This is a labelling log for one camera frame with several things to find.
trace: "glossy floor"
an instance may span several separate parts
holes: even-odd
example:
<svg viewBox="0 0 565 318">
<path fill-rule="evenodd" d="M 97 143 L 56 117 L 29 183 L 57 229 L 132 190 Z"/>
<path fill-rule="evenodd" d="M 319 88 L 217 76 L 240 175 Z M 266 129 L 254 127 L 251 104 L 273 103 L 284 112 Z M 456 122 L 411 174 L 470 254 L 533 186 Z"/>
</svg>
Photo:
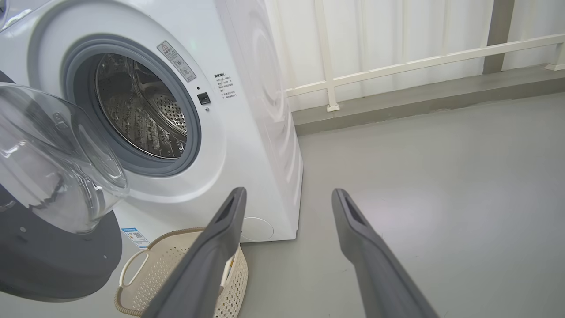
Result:
<svg viewBox="0 0 565 318">
<path fill-rule="evenodd" d="M 330 195 L 346 189 L 439 317 L 565 312 L 565 94 L 300 138 L 298 237 L 244 244 L 240 317 L 364 317 Z"/>
</svg>

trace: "warning label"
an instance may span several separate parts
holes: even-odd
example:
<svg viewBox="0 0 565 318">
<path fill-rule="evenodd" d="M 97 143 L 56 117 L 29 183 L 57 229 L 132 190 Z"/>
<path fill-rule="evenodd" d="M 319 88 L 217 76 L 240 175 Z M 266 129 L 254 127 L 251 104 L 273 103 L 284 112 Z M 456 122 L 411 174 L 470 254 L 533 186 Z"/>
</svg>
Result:
<svg viewBox="0 0 565 318">
<path fill-rule="evenodd" d="M 236 90 L 233 87 L 232 77 L 227 76 L 225 73 L 214 74 L 216 84 L 220 89 L 221 99 L 236 97 Z"/>
<path fill-rule="evenodd" d="M 132 242 L 135 243 L 139 248 L 147 248 L 147 246 L 149 245 L 149 241 L 143 235 L 141 235 L 141 233 L 135 227 L 122 229 L 122 232 L 124 232 L 129 237 L 129 239 L 132 240 Z"/>
<path fill-rule="evenodd" d="M 173 47 L 169 44 L 169 42 L 165 41 L 159 46 L 157 49 L 165 55 L 167 60 L 169 60 L 176 69 L 180 72 L 180 74 L 184 77 L 184 79 L 189 82 L 196 78 L 196 74 L 188 67 L 188 64 L 180 57 L 180 55 L 173 49 Z"/>
</svg>

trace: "washing machine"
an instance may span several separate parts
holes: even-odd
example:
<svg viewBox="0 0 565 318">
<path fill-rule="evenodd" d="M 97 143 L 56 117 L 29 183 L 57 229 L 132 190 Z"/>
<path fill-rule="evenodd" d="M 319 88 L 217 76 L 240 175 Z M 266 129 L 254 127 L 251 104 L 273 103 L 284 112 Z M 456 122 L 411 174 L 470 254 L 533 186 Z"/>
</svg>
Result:
<svg viewBox="0 0 565 318">
<path fill-rule="evenodd" d="M 0 1 L 0 71 L 77 104 L 148 241 L 247 189 L 242 242 L 294 239 L 303 162 L 260 0 Z"/>
</svg>

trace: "beige plastic basket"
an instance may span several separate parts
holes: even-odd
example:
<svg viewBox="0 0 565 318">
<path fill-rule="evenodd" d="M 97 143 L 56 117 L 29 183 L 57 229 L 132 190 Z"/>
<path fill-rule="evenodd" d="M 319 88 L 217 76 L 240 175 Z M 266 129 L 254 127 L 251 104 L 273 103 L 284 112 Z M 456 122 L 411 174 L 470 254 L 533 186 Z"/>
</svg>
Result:
<svg viewBox="0 0 565 318">
<path fill-rule="evenodd" d="M 116 308 L 122 313 L 141 317 L 149 302 L 202 231 L 204 227 L 164 234 L 149 244 L 146 250 L 133 255 L 121 271 L 120 287 L 114 299 Z M 124 283 L 128 267 L 140 255 L 145 255 L 143 264 L 131 282 Z M 226 263 L 213 317 L 237 317 L 247 287 L 247 275 L 247 262 L 241 247 L 238 247 L 234 257 Z"/>
</svg>

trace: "washing machine door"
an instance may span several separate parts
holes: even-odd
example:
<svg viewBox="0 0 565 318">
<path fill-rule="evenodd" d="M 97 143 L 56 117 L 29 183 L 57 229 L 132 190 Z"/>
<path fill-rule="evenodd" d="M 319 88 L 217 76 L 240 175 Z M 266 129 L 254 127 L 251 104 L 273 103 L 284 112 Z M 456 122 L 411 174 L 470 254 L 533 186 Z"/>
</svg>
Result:
<svg viewBox="0 0 565 318">
<path fill-rule="evenodd" d="M 0 83 L 0 290 L 69 301 L 100 289 L 121 257 L 112 208 L 129 187 L 77 106 Z"/>
</svg>

